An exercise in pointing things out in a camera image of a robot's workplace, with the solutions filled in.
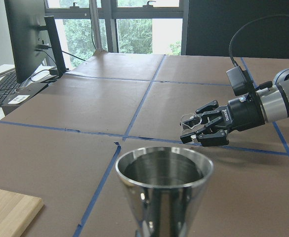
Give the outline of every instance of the green foliage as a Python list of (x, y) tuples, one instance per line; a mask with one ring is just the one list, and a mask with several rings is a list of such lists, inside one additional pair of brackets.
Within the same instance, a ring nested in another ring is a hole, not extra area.
[[(86, 19), (63, 20), (69, 52), (82, 59), (88, 59), (95, 51), (91, 41), (91, 23)], [(71, 57), (74, 67), (82, 63), (81, 60)]]
[(179, 41), (176, 41), (175, 43), (171, 43), (169, 45), (170, 49), (172, 50), (172, 55), (180, 55), (181, 44), (182, 44), (182, 42), (179, 40)]
[(119, 52), (152, 53), (152, 20), (117, 20)]

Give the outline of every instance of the black wall panel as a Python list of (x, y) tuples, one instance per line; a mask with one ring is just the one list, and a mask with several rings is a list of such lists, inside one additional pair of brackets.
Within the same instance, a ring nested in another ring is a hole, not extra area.
[[(234, 33), (244, 24), (289, 14), (289, 0), (190, 0), (187, 55), (228, 56)], [(289, 58), (289, 18), (256, 22), (236, 37), (236, 57)]]

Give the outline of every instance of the computer monitor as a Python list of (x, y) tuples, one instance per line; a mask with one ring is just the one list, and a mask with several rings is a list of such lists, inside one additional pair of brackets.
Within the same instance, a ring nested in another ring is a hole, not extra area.
[(66, 72), (63, 54), (54, 22), (44, 18), (43, 0), (4, 0), (17, 82), (28, 79), (47, 56), (38, 51), (49, 41), (49, 35), (58, 75)]

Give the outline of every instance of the window handle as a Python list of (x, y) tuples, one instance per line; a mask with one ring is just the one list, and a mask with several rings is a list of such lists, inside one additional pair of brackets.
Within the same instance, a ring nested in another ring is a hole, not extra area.
[(156, 2), (156, 1), (148, 1), (146, 5), (143, 5), (142, 7), (153, 7), (153, 5), (150, 5), (150, 2)]
[(77, 2), (73, 3), (73, 6), (70, 6), (70, 8), (79, 8), (79, 6), (76, 6)]

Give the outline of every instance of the keyboard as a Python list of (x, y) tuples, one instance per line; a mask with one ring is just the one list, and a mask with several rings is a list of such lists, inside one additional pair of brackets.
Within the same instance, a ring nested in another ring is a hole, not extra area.
[(17, 83), (16, 71), (7, 74), (0, 80), (0, 107), (9, 95), (16, 93), (15, 89), (19, 87), (21, 87), (21, 83)]

